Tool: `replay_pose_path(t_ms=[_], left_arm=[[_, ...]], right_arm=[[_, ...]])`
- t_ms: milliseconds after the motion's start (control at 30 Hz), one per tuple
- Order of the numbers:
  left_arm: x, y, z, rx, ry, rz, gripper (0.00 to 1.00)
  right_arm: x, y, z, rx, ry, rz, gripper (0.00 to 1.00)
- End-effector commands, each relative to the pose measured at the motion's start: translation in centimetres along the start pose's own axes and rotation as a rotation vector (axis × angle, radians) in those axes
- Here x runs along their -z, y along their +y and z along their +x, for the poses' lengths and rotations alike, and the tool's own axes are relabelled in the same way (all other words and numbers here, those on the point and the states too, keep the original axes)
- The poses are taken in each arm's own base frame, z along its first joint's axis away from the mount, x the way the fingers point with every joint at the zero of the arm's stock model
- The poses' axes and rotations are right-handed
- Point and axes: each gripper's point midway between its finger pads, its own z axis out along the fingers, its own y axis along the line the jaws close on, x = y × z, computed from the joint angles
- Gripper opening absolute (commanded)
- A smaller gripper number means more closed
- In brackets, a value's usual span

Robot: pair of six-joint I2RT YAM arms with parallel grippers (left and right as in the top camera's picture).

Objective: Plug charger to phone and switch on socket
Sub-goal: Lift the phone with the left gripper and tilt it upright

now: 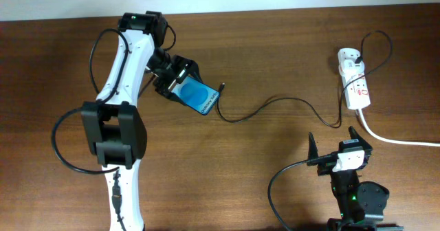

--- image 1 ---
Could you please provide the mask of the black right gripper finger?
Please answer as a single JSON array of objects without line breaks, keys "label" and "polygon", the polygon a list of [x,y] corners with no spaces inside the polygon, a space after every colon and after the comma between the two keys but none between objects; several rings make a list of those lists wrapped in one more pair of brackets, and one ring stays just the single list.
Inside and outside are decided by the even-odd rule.
[{"label": "black right gripper finger", "polygon": [[318,149],[312,132],[309,132],[308,134],[308,141],[309,141],[309,150],[308,150],[307,159],[313,161],[318,158]]},{"label": "black right gripper finger", "polygon": [[354,129],[353,126],[348,128],[350,138],[352,140],[358,140],[361,144],[367,144],[367,142],[359,135],[359,133]]}]

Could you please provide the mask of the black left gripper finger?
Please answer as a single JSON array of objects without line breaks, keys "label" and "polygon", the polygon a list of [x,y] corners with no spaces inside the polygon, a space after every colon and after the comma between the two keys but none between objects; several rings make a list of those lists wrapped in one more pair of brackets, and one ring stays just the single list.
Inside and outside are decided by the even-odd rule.
[{"label": "black left gripper finger", "polygon": [[188,69],[188,74],[190,76],[192,76],[196,81],[198,81],[200,83],[203,82],[201,75],[200,75],[199,66],[195,61],[190,60],[188,63],[187,69]]},{"label": "black left gripper finger", "polygon": [[174,102],[178,102],[182,105],[186,104],[176,93],[170,92],[168,95],[168,99]]}]

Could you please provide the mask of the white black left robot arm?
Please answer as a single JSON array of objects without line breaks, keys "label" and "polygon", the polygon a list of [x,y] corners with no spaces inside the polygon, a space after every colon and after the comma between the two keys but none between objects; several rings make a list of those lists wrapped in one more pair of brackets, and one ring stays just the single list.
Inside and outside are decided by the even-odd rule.
[{"label": "white black left robot arm", "polygon": [[138,111],[144,75],[152,74],[159,95],[201,115],[219,98],[218,91],[204,84],[195,61],[171,56],[162,47],[170,28],[160,12],[124,14],[113,29],[119,46],[107,81],[96,100],[81,108],[90,152],[106,178],[111,230],[145,229],[138,187],[148,140]]}]

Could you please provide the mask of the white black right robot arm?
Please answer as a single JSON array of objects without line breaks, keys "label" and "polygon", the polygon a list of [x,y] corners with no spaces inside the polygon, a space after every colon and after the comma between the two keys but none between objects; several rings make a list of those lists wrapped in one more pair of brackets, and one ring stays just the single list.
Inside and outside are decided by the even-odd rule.
[{"label": "white black right robot arm", "polygon": [[358,171],[369,162],[372,146],[351,126],[350,138],[341,141],[337,151],[319,156],[313,134],[309,133],[308,166],[316,166],[319,176],[331,177],[331,189],[336,198],[340,218],[330,218],[326,229],[336,230],[403,230],[396,224],[384,224],[384,209],[389,190],[373,181],[359,180]]}]

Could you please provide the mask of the blue Galaxy smartphone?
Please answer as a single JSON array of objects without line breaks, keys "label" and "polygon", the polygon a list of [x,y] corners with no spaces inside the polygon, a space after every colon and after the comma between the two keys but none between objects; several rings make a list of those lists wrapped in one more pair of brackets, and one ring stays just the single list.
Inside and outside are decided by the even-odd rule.
[{"label": "blue Galaxy smartphone", "polygon": [[217,90],[190,76],[187,76],[182,83],[177,83],[171,92],[185,105],[203,116],[210,112],[220,96]]}]

